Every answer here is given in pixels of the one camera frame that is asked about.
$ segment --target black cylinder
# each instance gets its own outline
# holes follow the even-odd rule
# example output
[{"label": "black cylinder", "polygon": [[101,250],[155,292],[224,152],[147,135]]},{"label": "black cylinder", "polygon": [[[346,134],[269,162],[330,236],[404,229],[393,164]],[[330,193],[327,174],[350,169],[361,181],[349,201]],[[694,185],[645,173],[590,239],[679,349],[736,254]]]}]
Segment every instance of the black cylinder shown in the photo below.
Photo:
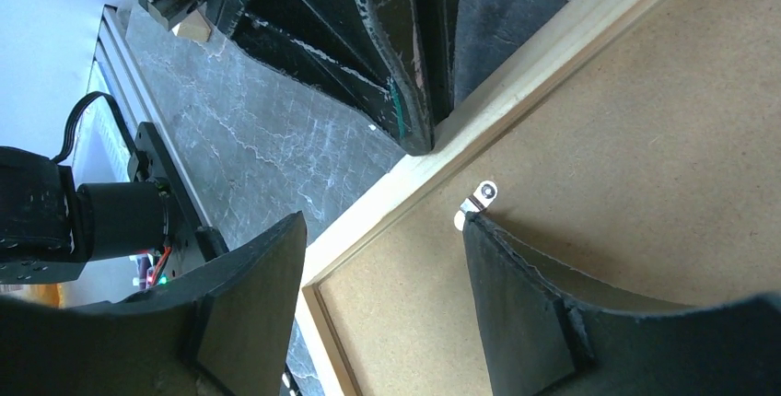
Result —
[{"label": "black cylinder", "polygon": [[133,255],[162,246],[166,205],[155,184],[82,184],[77,196],[91,261]]}]

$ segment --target brown backing board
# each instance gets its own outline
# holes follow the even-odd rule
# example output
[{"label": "brown backing board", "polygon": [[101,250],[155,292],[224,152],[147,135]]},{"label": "brown backing board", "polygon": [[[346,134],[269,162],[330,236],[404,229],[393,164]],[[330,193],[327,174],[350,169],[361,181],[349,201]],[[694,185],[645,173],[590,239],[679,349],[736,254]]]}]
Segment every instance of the brown backing board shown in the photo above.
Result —
[{"label": "brown backing board", "polygon": [[320,283],[365,395],[490,394],[460,234],[490,216],[623,288],[781,287],[781,0],[670,0]]}]

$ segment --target wooden frame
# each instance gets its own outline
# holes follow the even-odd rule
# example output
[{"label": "wooden frame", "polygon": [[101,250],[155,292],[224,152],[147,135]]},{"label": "wooden frame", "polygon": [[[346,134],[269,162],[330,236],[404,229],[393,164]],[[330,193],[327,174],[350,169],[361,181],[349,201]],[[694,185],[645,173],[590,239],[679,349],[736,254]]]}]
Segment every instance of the wooden frame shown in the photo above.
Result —
[{"label": "wooden frame", "polygon": [[325,393],[360,394],[319,284],[662,0],[572,0],[309,247],[296,318]]}]

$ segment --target red wire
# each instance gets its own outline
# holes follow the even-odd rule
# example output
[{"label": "red wire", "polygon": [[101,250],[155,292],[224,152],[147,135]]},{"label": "red wire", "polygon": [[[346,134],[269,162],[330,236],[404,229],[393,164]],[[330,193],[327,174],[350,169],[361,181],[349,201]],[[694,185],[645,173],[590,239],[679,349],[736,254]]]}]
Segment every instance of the red wire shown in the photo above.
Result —
[{"label": "red wire", "polygon": [[155,265],[155,270],[152,271],[152,285],[156,285],[157,281],[159,280],[159,274],[160,268],[165,265],[166,260],[169,258],[170,253],[172,252],[172,249],[170,246],[165,248],[165,251],[163,251],[163,256],[160,257],[160,261],[157,262],[157,265]]}]

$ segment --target metal clip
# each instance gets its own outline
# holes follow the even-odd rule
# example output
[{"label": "metal clip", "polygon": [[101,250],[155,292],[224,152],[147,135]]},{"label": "metal clip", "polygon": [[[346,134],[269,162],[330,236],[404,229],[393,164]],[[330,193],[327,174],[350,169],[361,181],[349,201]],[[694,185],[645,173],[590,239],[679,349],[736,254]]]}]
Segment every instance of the metal clip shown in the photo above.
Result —
[{"label": "metal clip", "polygon": [[474,193],[469,195],[461,206],[459,211],[453,217],[453,224],[459,231],[463,231],[463,225],[466,221],[466,214],[468,212],[474,212],[476,214],[485,210],[490,203],[492,203],[496,196],[499,194],[498,188],[493,181],[483,181],[474,190]]}]

